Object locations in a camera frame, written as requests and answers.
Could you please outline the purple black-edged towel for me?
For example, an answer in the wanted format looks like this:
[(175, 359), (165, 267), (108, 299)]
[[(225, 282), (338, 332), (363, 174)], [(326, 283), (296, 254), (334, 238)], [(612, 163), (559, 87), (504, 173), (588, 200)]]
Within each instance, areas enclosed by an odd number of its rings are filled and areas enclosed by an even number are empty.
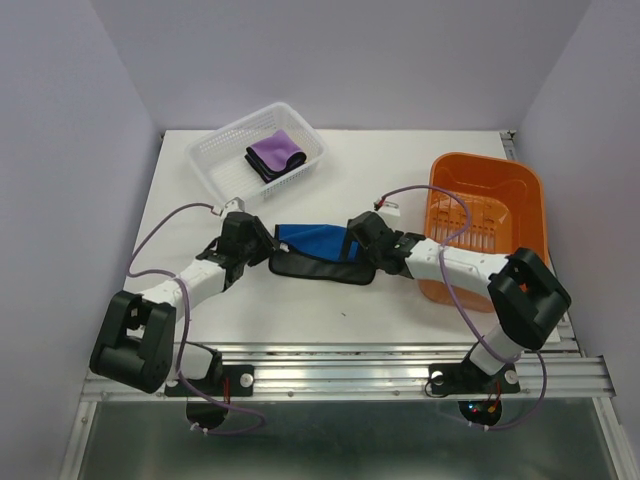
[(270, 183), (301, 167), (307, 155), (284, 130), (277, 130), (248, 146), (244, 158), (263, 182)]

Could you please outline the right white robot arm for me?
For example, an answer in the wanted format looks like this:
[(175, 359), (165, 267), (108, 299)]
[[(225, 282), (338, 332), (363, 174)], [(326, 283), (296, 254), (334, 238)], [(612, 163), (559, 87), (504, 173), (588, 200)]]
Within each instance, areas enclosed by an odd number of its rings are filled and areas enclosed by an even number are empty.
[(350, 220), (347, 231), (365, 258), (389, 275), (441, 280), (491, 301), (498, 325), (478, 339), (460, 366), (463, 384), (482, 390), (526, 350), (537, 351), (571, 305), (544, 261), (520, 247), (510, 255), (443, 246), (422, 235), (392, 230), (375, 212)]

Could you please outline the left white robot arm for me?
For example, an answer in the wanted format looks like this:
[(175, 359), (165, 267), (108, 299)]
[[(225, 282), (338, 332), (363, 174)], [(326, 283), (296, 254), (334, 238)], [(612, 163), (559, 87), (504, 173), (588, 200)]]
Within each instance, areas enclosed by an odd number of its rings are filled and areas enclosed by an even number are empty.
[(218, 237), (182, 272), (140, 293), (122, 290), (112, 297), (90, 356), (91, 372), (145, 393), (157, 391), (177, 376), (177, 322), (278, 247), (258, 217), (227, 214)]

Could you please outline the blue towel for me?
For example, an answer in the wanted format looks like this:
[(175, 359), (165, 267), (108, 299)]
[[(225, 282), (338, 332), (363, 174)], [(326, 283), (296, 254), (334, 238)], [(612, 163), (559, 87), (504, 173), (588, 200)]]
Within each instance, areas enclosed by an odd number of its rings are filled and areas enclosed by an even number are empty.
[(277, 224), (274, 233), (283, 247), (269, 259), (273, 274), (358, 286), (375, 278), (375, 266), (343, 226)]

